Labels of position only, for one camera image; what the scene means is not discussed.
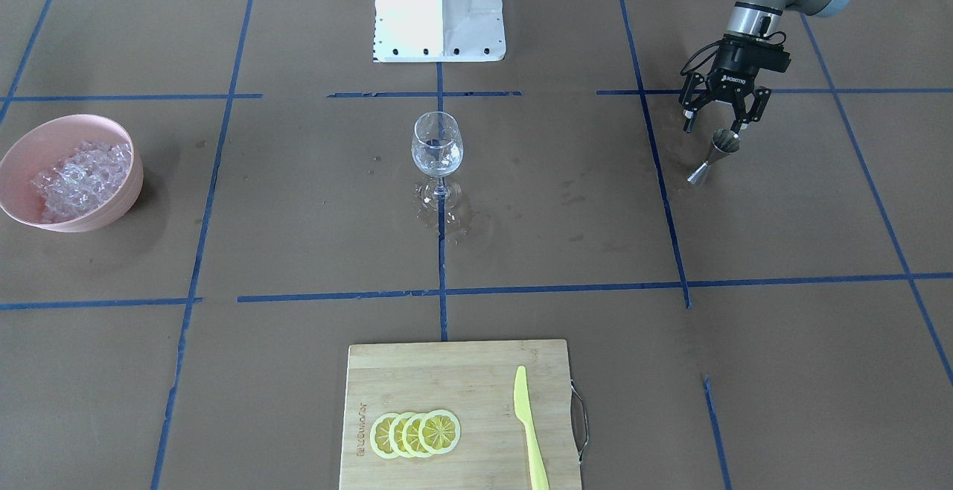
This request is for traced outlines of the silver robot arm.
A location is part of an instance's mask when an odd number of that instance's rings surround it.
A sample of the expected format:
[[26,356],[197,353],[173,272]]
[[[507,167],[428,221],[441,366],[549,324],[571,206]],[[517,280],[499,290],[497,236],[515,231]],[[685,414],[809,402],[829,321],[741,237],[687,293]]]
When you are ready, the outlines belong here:
[[762,70],[784,73],[791,55],[777,28],[783,13],[803,13],[808,17],[834,17],[851,0],[736,0],[718,41],[698,49],[710,55],[697,65],[691,57],[681,69],[684,83],[678,96],[685,117],[683,129],[691,133],[698,113],[714,102],[728,104],[734,112],[730,130],[739,133],[753,121],[760,121],[772,96],[772,89],[760,86],[756,77]]

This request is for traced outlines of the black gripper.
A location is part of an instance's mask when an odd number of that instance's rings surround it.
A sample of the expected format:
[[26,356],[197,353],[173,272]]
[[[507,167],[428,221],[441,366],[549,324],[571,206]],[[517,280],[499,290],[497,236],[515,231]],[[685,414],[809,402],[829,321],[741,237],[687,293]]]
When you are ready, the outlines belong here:
[[725,34],[717,42],[698,49],[682,66],[685,80],[678,94],[685,121],[682,130],[691,133],[698,111],[707,104],[719,102],[732,106],[736,114],[736,133],[752,121],[760,121],[771,97],[771,89],[756,84],[762,69],[750,66],[746,51],[752,36]]

